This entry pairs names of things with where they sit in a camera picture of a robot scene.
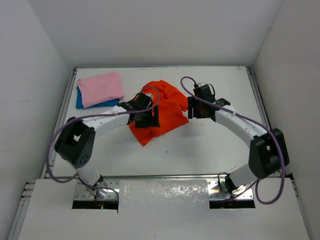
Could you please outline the orange t shirt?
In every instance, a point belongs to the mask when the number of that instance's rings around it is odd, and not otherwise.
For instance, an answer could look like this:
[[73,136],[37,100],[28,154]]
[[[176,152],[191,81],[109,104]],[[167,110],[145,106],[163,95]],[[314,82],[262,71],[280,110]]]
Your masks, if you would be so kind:
[[159,80],[150,81],[143,86],[145,94],[155,95],[153,103],[160,97],[158,103],[159,127],[137,128],[134,122],[128,127],[136,140],[144,147],[153,138],[160,137],[189,122],[184,112],[188,110],[187,97],[170,83]]

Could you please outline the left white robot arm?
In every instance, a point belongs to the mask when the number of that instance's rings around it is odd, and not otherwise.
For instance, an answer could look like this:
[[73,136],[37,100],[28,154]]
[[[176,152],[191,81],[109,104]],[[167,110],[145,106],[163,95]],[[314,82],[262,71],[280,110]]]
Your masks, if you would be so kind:
[[67,121],[54,150],[72,165],[90,192],[99,195],[111,189],[90,162],[95,139],[130,123],[138,129],[159,127],[159,108],[153,105],[153,98],[151,93],[139,92],[132,100],[121,102],[102,114],[72,117]]

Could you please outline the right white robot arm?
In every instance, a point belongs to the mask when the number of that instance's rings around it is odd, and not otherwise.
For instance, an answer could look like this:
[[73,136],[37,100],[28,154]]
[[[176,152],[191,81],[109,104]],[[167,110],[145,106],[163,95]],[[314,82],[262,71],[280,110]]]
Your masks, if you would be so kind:
[[242,116],[226,99],[216,99],[210,84],[196,83],[193,92],[187,99],[188,118],[211,119],[234,133],[249,148],[248,162],[225,176],[221,191],[231,194],[242,185],[285,171],[289,157],[281,130],[269,130]]

